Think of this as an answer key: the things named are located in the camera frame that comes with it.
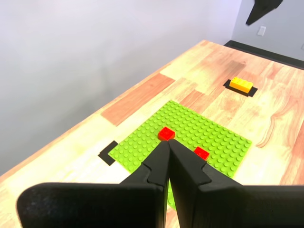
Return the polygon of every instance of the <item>red lego brick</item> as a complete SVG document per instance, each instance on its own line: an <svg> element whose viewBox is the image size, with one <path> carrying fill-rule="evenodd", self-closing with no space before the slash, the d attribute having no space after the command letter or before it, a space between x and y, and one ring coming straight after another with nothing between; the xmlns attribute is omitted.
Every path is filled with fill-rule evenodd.
<svg viewBox="0 0 304 228"><path fill-rule="evenodd" d="M209 153L207 151L205 151L204 149L200 148L199 146L197 148L195 148L194 152L201 157L204 160L207 160L207 158L209 157Z"/></svg>
<svg viewBox="0 0 304 228"><path fill-rule="evenodd" d="M164 127L157 135L159 140L167 141L169 139L174 139L175 132L169 129L168 127Z"/></svg>

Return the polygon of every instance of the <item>wooden tabletop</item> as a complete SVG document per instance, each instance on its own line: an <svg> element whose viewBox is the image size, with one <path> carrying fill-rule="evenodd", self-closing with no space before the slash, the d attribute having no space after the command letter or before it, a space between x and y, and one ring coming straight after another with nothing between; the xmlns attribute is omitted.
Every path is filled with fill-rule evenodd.
<svg viewBox="0 0 304 228"><path fill-rule="evenodd" d="M238 76L258 91L223 84ZM120 164L98 157L174 100L252 140L233 179L245 185L304 183L304 71L202 41L0 177L0 227L20 227L16 200L42 182L120 183ZM179 227L168 207L167 227Z"/></svg>

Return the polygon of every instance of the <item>white wall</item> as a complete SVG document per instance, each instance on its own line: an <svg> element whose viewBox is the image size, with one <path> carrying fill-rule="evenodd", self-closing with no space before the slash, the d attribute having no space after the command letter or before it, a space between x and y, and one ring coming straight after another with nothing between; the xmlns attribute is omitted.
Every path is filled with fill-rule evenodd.
<svg viewBox="0 0 304 228"><path fill-rule="evenodd" d="M2 0L0 174L202 39L226 43L240 2Z"/></svg>
<svg viewBox="0 0 304 228"><path fill-rule="evenodd" d="M283 0L282 4L254 24L245 22L254 0L242 0L232 39L234 41L304 60L304 1ZM260 26L266 26L263 37L257 35Z"/></svg>

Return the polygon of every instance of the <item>wall outlet cover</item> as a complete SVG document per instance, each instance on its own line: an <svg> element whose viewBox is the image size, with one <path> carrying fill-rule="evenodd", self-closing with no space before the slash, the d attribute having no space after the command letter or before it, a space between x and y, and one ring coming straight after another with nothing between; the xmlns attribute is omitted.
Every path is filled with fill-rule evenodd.
<svg viewBox="0 0 304 228"><path fill-rule="evenodd" d="M258 36L264 36L265 31L266 31L266 27L265 26L261 26L260 29L257 32L257 35Z"/></svg>

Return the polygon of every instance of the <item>yellow lego brick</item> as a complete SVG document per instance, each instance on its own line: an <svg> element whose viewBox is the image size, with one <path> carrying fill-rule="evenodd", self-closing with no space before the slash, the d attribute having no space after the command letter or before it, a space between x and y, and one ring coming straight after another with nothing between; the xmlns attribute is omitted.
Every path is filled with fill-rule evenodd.
<svg viewBox="0 0 304 228"><path fill-rule="evenodd" d="M241 78L238 78L238 77L234 77L230 81L229 85L230 85L230 87L235 88L235 89L240 90L240 91L245 92L245 93L249 93L249 91L253 87L252 82L248 82L248 81L246 81L244 79L241 79Z"/></svg>

